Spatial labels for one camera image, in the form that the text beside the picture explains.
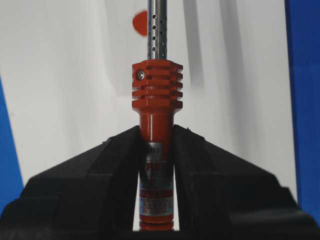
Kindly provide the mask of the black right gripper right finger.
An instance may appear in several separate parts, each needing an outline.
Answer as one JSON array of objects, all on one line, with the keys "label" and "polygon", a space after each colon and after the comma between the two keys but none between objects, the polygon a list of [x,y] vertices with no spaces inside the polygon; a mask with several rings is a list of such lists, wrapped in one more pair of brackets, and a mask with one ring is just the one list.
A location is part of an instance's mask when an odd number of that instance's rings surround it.
[{"label": "black right gripper right finger", "polygon": [[320,229],[270,172],[173,127],[179,227],[193,240],[317,240]]}]

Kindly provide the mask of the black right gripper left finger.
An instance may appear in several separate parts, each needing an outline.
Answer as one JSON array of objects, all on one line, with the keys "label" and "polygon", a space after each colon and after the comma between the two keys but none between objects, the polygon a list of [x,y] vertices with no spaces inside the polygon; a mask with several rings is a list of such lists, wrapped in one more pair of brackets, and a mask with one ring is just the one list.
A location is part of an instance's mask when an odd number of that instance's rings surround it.
[{"label": "black right gripper left finger", "polygon": [[138,126],[32,177],[0,218],[3,240],[111,240],[133,229]]}]

